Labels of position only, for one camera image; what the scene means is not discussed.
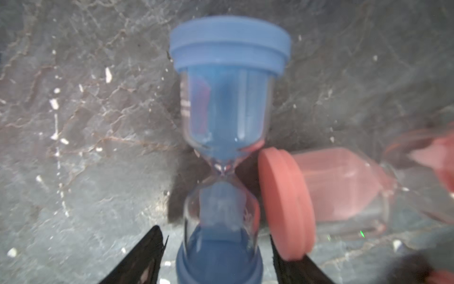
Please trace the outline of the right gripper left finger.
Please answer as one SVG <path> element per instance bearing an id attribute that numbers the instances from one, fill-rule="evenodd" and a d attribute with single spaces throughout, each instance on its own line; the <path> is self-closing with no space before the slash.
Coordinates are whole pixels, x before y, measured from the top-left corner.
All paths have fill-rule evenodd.
<path id="1" fill-rule="evenodd" d="M 100 284 L 156 284 L 167 246 L 159 226 L 153 226 Z"/>

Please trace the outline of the blue hourglass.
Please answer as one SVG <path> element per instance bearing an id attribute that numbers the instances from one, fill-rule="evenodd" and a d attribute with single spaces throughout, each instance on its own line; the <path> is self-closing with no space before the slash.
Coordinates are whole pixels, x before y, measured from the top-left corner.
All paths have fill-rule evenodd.
<path id="1" fill-rule="evenodd" d="M 170 33 L 183 136 L 211 169 L 184 202 L 180 284 L 262 281 L 260 205 L 235 170 L 265 143 L 274 83 L 290 52 L 288 32 L 249 17 L 204 17 Z"/>

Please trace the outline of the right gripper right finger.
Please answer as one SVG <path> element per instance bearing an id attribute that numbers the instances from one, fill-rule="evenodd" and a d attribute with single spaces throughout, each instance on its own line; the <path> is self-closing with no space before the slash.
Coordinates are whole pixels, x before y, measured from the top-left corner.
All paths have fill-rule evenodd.
<path id="1" fill-rule="evenodd" d="M 285 261 L 279 255 L 272 237 L 273 265 L 279 284 L 334 284 L 310 257 L 297 261 Z"/>

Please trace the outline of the pink hourglass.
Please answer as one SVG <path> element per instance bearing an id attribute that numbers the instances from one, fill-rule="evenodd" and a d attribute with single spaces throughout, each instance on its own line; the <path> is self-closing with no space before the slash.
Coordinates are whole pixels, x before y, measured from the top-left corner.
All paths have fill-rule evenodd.
<path id="1" fill-rule="evenodd" d="M 397 137 L 376 162 L 346 147 L 260 151 L 258 173 L 280 257 L 299 260 L 318 241 L 385 232 L 396 195 L 428 217 L 454 222 L 454 127 Z"/>

